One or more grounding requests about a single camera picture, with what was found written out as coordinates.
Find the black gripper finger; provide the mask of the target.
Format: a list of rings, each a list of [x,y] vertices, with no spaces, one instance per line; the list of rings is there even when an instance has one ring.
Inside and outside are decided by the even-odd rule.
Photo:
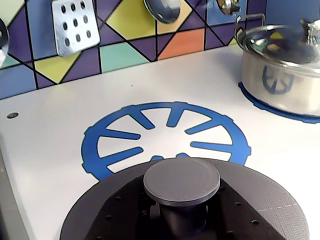
[[[242,196],[230,186],[221,186],[208,201],[208,240],[283,240]]]
[[[140,175],[109,197],[90,229],[90,240],[159,240],[160,207],[145,192]]]

